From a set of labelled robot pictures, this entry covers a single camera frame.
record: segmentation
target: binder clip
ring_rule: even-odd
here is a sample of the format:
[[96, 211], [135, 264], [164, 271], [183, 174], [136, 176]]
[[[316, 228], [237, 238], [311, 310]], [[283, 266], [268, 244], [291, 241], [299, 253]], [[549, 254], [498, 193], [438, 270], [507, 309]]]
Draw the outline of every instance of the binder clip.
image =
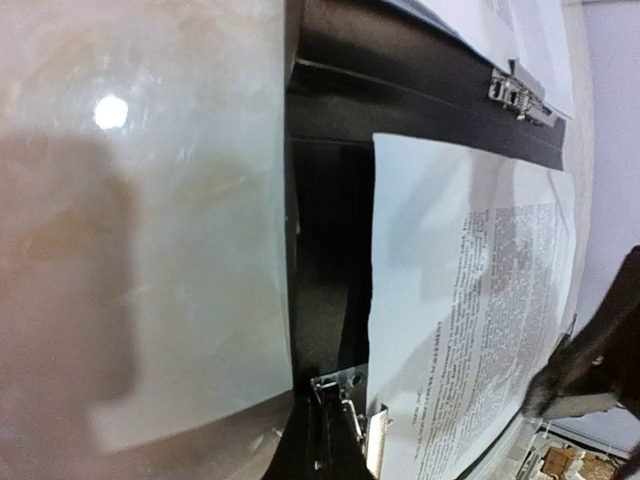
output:
[[347, 368], [310, 380], [293, 411], [263, 480], [377, 480], [389, 410], [363, 413], [367, 368]]
[[515, 111], [517, 119], [553, 127], [558, 116], [544, 104], [545, 90], [518, 60], [510, 60], [511, 73], [493, 69], [489, 98], [505, 110]]

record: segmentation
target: glossy surface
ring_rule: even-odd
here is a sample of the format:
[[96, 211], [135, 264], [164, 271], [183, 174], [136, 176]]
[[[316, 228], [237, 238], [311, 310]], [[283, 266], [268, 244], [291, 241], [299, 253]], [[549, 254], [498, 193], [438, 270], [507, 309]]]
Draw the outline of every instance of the glossy surface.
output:
[[0, 478], [290, 388], [282, 12], [0, 4]]

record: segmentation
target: paper sheet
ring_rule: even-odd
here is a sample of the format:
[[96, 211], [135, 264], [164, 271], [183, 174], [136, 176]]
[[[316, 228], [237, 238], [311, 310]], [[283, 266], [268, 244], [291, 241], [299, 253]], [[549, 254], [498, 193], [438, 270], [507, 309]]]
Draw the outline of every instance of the paper sheet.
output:
[[573, 118], [569, 47], [560, 0], [388, 0], [459, 38], [510, 72], [520, 63], [545, 88], [545, 103]]
[[449, 480], [517, 412], [560, 334], [570, 175], [374, 135], [368, 399], [394, 420], [382, 478]]

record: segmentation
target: white surface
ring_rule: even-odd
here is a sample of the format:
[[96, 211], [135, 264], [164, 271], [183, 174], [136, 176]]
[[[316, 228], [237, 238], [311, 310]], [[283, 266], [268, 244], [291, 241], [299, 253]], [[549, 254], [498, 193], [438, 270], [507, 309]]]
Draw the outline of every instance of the white surface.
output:
[[288, 390], [282, 0], [16, 0], [0, 30], [0, 456], [72, 478]]
[[563, 0], [567, 38], [571, 46], [571, 68], [573, 75], [573, 97], [576, 116], [567, 122], [562, 162], [564, 170], [573, 175], [576, 189], [576, 257], [573, 265], [571, 291], [567, 301], [565, 318], [577, 311], [578, 292], [582, 282], [587, 240], [591, 225], [591, 195], [593, 191], [593, 163], [595, 149], [593, 119], [593, 88], [591, 83], [591, 61], [587, 43], [587, 30], [583, 7], [574, 0]]
[[520, 63], [545, 88], [545, 103], [575, 115], [560, 0], [387, 0], [460, 38], [503, 72]]
[[[637, 205], [640, 137], [635, 122], [640, 61], [640, 4], [585, 7], [595, 105], [595, 179], [592, 228], [578, 302], [582, 327], [597, 309], [631, 248], [640, 243]], [[604, 444], [630, 451], [640, 441], [640, 423], [614, 410], [561, 422]]]
[[455, 478], [516, 413], [560, 333], [573, 183], [457, 145], [374, 144], [367, 395], [394, 420], [382, 475]]

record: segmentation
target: metal clamp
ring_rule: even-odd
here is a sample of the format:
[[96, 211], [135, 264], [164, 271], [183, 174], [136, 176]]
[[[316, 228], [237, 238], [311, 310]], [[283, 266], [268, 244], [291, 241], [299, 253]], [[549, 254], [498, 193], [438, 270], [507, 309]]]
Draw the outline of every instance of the metal clamp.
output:
[[545, 106], [542, 85], [517, 60], [512, 60], [510, 64], [509, 75], [493, 70], [489, 98], [500, 103], [502, 108], [515, 111], [520, 121], [553, 127], [558, 116]]
[[367, 391], [367, 366], [339, 370], [311, 379], [311, 388], [319, 405], [323, 404], [325, 393], [337, 389], [343, 412], [347, 415], [353, 435], [360, 445], [367, 468], [376, 478], [380, 478], [384, 444], [387, 436], [389, 409], [382, 405], [381, 410], [370, 418], [358, 414], [364, 411]]

